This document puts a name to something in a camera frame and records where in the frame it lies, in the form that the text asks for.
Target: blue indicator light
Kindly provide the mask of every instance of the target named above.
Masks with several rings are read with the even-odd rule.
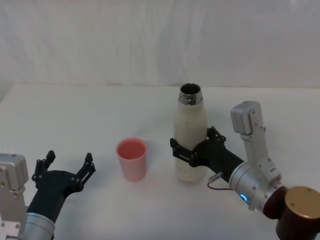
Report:
[[[241,194],[240,197],[241,197],[245,202],[248,201],[245,195]]]

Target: tabletop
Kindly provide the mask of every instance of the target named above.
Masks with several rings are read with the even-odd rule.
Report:
[[[226,147],[246,160],[230,110],[261,103],[269,156],[288,187],[320,191],[320,89],[203,87],[208,123],[226,136]],[[232,191],[192,184],[175,175],[170,148],[178,87],[15,84],[0,102],[0,152],[25,156],[29,176],[37,159],[54,150],[51,170],[76,173],[87,152],[96,172],[84,190],[67,198],[55,239],[77,240],[270,240],[277,221],[267,219]],[[147,174],[124,179],[118,142],[138,137],[148,146]],[[228,186],[217,180],[217,187]],[[36,193],[25,185],[28,205]]]

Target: white backdrop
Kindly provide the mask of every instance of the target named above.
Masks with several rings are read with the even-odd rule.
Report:
[[[0,0],[0,80],[320,87],[319,0]]]

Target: plastic cup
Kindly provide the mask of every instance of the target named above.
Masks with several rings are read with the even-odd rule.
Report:
[[[123,176],[130,182],[144,178],[147,172],[147,145],[142,139],[130,137],[116,147]]]

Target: white water bottle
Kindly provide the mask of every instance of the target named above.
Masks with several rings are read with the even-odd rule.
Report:
[[[201,88],[187,83],[180,89],[178,107],[174,118],[174,139],[184,148],[192,150],[207,139],[208,119]],[[200,180],[206,173],[205,166],[191,167],[175,158],[175,172],[186,182]]]

